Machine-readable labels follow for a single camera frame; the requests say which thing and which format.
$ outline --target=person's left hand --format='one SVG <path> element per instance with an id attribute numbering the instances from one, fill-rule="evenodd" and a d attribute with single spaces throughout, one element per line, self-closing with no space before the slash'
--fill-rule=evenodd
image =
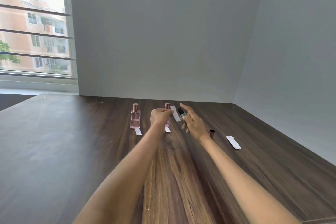
<path id="1" fill-rule="evenodd" d="M 165 125 L 167 123 L 168 117 L 173 115 L 172 109 L 154 109 L 152 111 L 152 115 L 150 117 L 150 125 L 153 124 L 162 124 Z"/>

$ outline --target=small perfume vial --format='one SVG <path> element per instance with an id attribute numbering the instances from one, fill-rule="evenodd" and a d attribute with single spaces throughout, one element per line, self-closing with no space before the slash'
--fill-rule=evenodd
<path id="1" fill-rule="evenodd" d="M 166 103 L 165 104 L 165 109 L 169 109 L 169 108 L 170 108 L 170 103 Z M 169 127 L 169 125 L 170 125 L 170 116 L 168 117 L 166 127 Z"/>
<path id="2" fill-rule="evenodd" d="M 209 130 L 209 136 L 213 140 L 213 136 L 215 135 L 215 131 L 213 129 Z"/>
<path id="3" fill-rule="evenodd" d="M 183 111 L 183 109 L 181 107 L 179 107 L 177 110 L 178 110 L 178 113 L 180 114 L 181 120 L 183 120 L 183 116 L 186 116 L 187 114 Z"/>
<path id="4" fill-rule="evenodd" d="M 133 104 L 133 110 L 131 111 L 131 128 L 140 128 L 140 111 L 138 104 Z"/>

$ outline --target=tree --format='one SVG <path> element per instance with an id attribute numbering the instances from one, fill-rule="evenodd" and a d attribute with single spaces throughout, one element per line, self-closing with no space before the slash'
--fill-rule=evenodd
<path id="1" fill-rule="evenodd" d="M 11 52 L 9 50 L 9 45 L 2 40 L 0 40 L 0 52 Z M 13 63 L 19 64 L 21 62 L 20 58 L 15 55 L 8 55 L 8 54 L 0 54 L 0 61 L 1 60 L 9 60 Z"/>

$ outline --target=white wall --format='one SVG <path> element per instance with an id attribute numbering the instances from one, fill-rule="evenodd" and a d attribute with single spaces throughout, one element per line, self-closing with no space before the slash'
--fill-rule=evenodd
<path id="1" fill-rule="evenodd" d="M 235 103 L 336 164 L 336 0 L 261 0 Z"/>
<path id="2" fill-rule="evenodd" d="M 260 0 L 72 0 L 81 95 L 232 102 Z"/>

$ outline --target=wooden table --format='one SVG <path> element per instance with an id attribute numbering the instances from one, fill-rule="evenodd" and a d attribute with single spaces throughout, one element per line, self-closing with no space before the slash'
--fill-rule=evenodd
<path id="1" fill-rule="evenodd" d="M 141 139 L 129 125 L 133 103 L 144 134 L 151 110 L 165 101 L 42 94 L 1 111 L 0 223 L 71 223 Z M 233 104 L 185 104 L 299 220 L 333 220 L 335 166 Z M 209 155 L 180 127 L 172 121 L 161 139 L 134 223 L 248 223 Z M 234 150 L 227 135 L 243 149 Z"/>

